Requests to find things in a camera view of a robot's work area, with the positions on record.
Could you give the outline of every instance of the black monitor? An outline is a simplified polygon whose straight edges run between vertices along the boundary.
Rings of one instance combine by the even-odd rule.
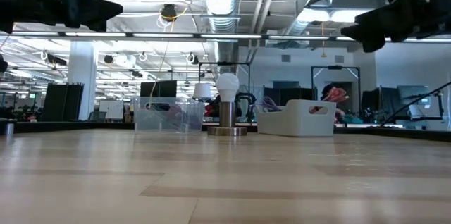
[[[397,90],[400,93],[401,103],[404,105],[429,93],[427,86],[397,86]],[[431,97],[424,97],[415,105],[431,105]]]
[[[141,97],[150,97],[155,82],[141,83]],[[177,97],[177,80],[165,80],[156,83],[153,97]]]

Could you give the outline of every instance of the ceiling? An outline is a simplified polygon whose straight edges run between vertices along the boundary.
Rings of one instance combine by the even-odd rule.
[[[108,21],[109,32],[209,32],[210,26],[208,19],[203,18],[207,15],[205,0],[109,0],[120,3],[124,6],[124,13]],[[281,30],[286,28],[297,17],[297,0],[272,0],[269,7],[268,16],[263,25],[263,32],[267,30]],[[175,9],[182,14],[173,25],[164,27],[160,18],[160,9],[164,4],[175,4]],[[239,33],[251,33],[252,18],[257,6],[257,0],[238,0],[238,20],[237,31]],[[340,28],[349,25],[349,23],[324,22],[319,25],[309,25],[306,29],[311,35],[338,35]],[[63,25],[47,26],[38,23],[17,23],[15,30],[32,31],[73,31]],[[82,27],[77,31],[89,31]],[[1,81],[11,82],[8,85],[1,85],[4,92],[13,92],[21,89],[31,89],[30,85],[45,85],[48,82],[64,82],[67,78],[67,67],[52,65],[45,61],[47,54],[58,56],[70,63],[70,40],[56,39],[26,39],[24,37],[6,37],[0,36],[1,53],[4,60],[9,62],[10,67],[36,68],[37,70],[26,70],[25,73],[17,71],[8,71],[4,73]],[[311,48],[321,46],[322,42],[312,42]],[[187,62],[187,56],[197,55],[200,61],[214,62],[214,43],[213,42],[143,42],[143,41],[95,41],[94,45],[99,52],[99,65],[97,73],[98,85],[115,85],[120,89],[119,82],[109,82],[111,79],[133,80],[135,79],[130,72],[111,72],[101,71],[102,69],[121,69],[116,63],[107,64],[104,57],[110,56],[134,56],[136,58],[136,69],[163,69],[179,70],[179,73],[149,73],[145,79],[160,80],[180,79],[191,80],[195,82],[198,67]],[[43,68],[55,68],[55,70],[39,70]],[[214,79],[213,73],[207,73],[204,80]],[[45,89],[39,87],[39,90],[45,92]],[[97,95],[101,97],[108,90],[104,87],[97,88]]]

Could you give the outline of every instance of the clear plastic container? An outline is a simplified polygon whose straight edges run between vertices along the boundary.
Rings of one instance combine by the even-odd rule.
[[[185,98],[149,97],[133,99],[135,132],[192,133],[202,130],[205,105]]]

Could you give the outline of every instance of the white plastic bin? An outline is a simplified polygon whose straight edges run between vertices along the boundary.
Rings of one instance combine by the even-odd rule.
[[[192,99],[136,97],[133,99],[135,132],[200,132],[205,105]]]
[[[323,107],[310,114],[313,107]],[[290,100],[279,112],[257,112],[259,133],[290,137],[332,137],[337,104]]]

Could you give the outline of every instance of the lamp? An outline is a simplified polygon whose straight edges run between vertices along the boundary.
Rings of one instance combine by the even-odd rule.
[[[211,98],[210,84],[197,83],[196,87],[194,87],[194,94],[192,95],[192,97],[198,98],[198,99]]]
[[[221,97],[219,104],[219,127],[209,127],[208,134],[215,136],[245,136],[247,128],[235,127],[235,96],[240,81],[232,73],[224,73],[216,81],[216,88]]]

